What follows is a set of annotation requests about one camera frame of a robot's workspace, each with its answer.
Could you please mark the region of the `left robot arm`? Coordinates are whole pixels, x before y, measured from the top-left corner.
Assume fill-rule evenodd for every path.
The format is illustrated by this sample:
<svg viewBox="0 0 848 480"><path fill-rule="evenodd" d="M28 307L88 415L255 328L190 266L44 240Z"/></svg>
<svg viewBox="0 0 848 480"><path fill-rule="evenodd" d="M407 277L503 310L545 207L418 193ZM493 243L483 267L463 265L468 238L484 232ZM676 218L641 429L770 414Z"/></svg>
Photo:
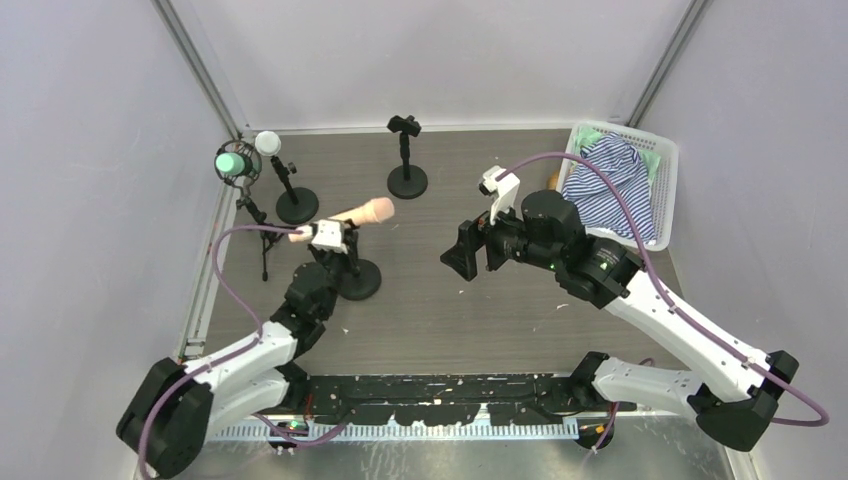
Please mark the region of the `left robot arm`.
<svg viewBox="0 0 848 480"><path fill-rule="evenodd" d="M311 252L260 332L186 364L162 358L148 370L116 435L161 478L185 471L210 437L242 418L304 398L306 374L293 361L324 333L341 279L358 259Z"/></svg>

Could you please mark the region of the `pink microphone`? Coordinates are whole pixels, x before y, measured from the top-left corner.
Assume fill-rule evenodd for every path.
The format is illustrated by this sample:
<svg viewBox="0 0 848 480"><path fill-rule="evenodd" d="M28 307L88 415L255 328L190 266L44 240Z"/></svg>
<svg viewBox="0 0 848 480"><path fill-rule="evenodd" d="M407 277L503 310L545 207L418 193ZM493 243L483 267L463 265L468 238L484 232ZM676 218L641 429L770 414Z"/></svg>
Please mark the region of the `pink microphone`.
<svg viewBox="0 0 848 480"><path fill-rule="evenodd" d="M307 225L302 225L296 229L294 234L289 234L288 238L290 242L304 242L314 238L318 234L320 227L330 222L351 222L354 226L361 227L368 224L383 223L394 215L395 205L390 198L373 198L353 209L322 218Z"/></svg>

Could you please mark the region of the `green microphone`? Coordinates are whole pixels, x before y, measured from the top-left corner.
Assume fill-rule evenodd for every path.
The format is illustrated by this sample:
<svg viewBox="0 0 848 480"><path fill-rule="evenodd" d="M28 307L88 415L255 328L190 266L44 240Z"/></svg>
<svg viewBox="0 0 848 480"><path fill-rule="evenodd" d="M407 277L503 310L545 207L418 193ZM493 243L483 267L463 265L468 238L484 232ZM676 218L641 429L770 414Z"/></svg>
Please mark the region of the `green microphone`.
<svg viewBox="0 0 848 480"><path fill-rule="evenodd" d="M222 176L238 177L244 174L246 167L247 162L239 153L224 152L215 158L215 168Z"/></svg>

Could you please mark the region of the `white microphone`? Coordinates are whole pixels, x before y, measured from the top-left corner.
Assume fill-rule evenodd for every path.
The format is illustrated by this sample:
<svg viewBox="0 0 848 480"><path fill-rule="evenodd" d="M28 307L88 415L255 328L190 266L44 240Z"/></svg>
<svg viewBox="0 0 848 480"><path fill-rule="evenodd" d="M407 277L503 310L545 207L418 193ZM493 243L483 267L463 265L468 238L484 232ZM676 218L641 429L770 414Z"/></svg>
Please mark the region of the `white microphone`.
<svg viewBox="0 0 848 480"><path fill-rule="evenodd" d="M262 131L255 137L254 147L264 157L276 156L281 148L280 137L273 131Z"/></svg>

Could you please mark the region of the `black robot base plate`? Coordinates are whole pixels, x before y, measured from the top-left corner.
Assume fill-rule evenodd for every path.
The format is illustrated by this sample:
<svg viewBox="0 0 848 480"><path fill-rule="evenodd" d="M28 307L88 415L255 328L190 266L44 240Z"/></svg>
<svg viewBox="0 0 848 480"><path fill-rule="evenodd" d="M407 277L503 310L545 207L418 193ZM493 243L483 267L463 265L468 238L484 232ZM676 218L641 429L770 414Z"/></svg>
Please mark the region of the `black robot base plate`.
<svg viewBox="0 0 848 480"><path fill-rule="evenodd" d="M266 414L323 424L468 425L487 414L494 426L548 425L611 403L556 374L318 375L295 384Z"/></svg>

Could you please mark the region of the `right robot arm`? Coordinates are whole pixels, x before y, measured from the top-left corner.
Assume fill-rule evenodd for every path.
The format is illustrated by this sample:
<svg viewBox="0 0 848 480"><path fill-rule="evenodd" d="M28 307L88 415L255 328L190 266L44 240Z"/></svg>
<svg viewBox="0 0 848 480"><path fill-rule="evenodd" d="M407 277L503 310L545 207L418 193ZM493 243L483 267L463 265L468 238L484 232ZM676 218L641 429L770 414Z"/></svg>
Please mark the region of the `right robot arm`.
<svg viewBox="0 0 848 480"><path fill-rule="evenodd" d="M683 364L667 370L589 352L573 371L580 395L630 402L694 421L711 439L749 452L774 422L784 389L799 368L784 350L766 353L736 339L703 315L706 332L743 353L735 358L682 317L683 302L651 282L644 261L618 242L587 234L576 207L552 190L528 195L521 208L482 213L458 227L454 246L440 257L464 280L477 273L477 252L489 271L512 260L549 270L569 295L607 311L662 345Z"/></svg>

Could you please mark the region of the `black shock mount stand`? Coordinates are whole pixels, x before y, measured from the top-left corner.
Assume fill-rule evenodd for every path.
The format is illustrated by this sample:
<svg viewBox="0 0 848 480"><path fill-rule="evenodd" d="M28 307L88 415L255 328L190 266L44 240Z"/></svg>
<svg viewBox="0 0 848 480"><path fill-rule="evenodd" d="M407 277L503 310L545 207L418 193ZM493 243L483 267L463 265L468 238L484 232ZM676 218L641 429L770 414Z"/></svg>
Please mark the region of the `black shock mount stand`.
<svg viewBox="0 0 848 480"><path fill-rule="evenodd" d="M373 296L382 284L379 267L372 261L361 258L358 249L359 233L346 230L343 234L342 273L337 290L346 300L361 301Z"/></svg>

